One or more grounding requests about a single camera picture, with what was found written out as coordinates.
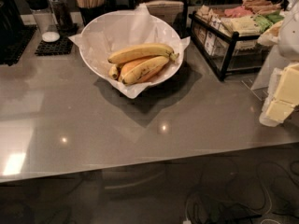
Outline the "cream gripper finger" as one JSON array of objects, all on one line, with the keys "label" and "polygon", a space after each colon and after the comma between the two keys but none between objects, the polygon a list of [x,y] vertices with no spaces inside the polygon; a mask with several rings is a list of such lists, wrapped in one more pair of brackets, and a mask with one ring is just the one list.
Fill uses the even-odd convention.
[{"label": "cream gripper finger", "polygon": [[294,106],[299,105],[299,63],[290,63],[280,72],[278,84],[269,96]]},{"label": "cream gripper finger", "polygon": [[264,101],[259,121],[264,126],[276,127],[282,124],[294,109],[295,105],[267,98]]}]

